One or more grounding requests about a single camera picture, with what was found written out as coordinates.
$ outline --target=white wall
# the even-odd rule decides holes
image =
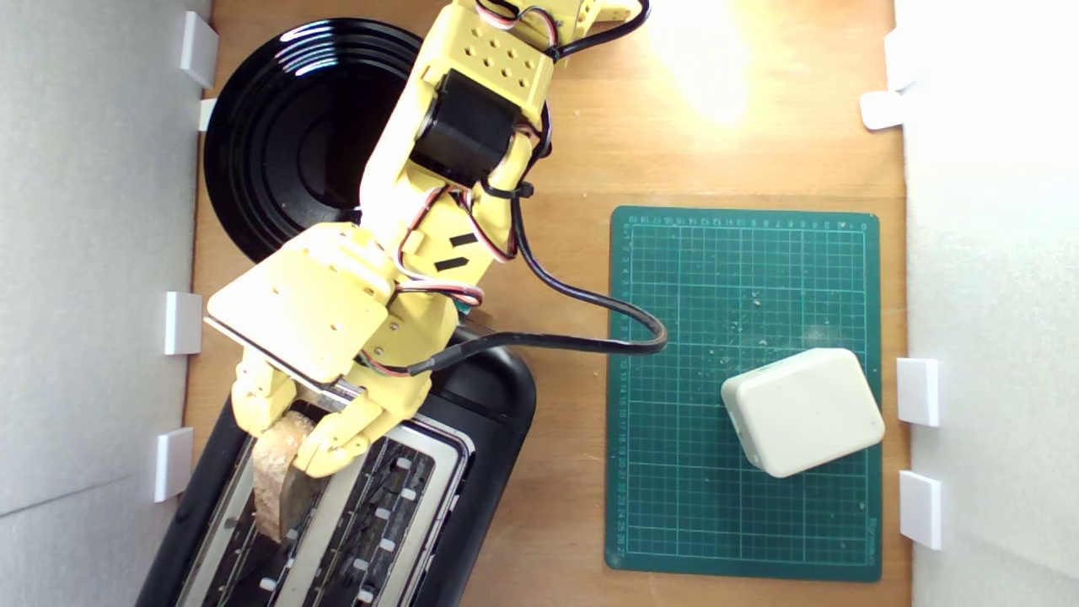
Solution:
[[[925,54],[906,92],[909,323],[940,360],[943,487],[918,607],[1079,605],[1079,5],[897,0]]]
[[[131,604],[175,503],[162,356],[190,287],[199,86],[182,15],[209,0],[0,0],[0,604]]]

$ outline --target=black plate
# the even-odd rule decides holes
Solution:
[[[214,210],[261,261],[322,221],[358,221],[359,179],[422,39],[359,18],[313,22],[251,53],[218,96],[204,168]]]

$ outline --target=wooden table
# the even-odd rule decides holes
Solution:
[[[537,254],[565,279],[606,288],[611,210],[619,204],[872,211],[880,217],[885,372],[884,577],[876,584],[613,571],[602,558],[605,361],[527,351],[540,403],[473,572],[467,606],[911,604],[911,548],[898,530],[896,471],[909,437],[896,422],[894,365],[906,349],[904,184],[898,132],[871,134],[858,96],[885,84],[890,2],[678,0],[614,44],[560,67],[550,101],[555,154],[533,171],[525,218]],[[218,85],[274,35],[306,20],[368,16],[427,30],[440,0],[216,0]],[[207,96],[216,91],[207,92]],[[194,290],[250,263],[200,185]],[[542,286],[522,262],[483,279],[498,329],[602,335],[605,315]],[[196,451],[221,408],[238,349],[211,331],[189,374]]]

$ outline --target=yellow robotic arm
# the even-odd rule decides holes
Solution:
[[[232,406],[245,431],[261,436],[298,399],[327,410],[293,460],[319,478],[416,413],[431,373],[409,367],[446,348],[454,300],[478,305],[476,282],[514,249],[510,199],[545,151],[555,63],[595,22],[637,8],[441,11],[366,166],[360,224],[308,229],[208,301],[207,322],[244,346]]]

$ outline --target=cutting mat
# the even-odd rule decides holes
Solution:
[[[616,569],[875,581],[880,447],[790,479],[746,459],[728,377],[815,347],[858,355],[880,401],[879,237],[863,213],[623,206],[611,290],[671,332],[612,357],[605,557]],[[611,335],[645,330],[613,317]]]

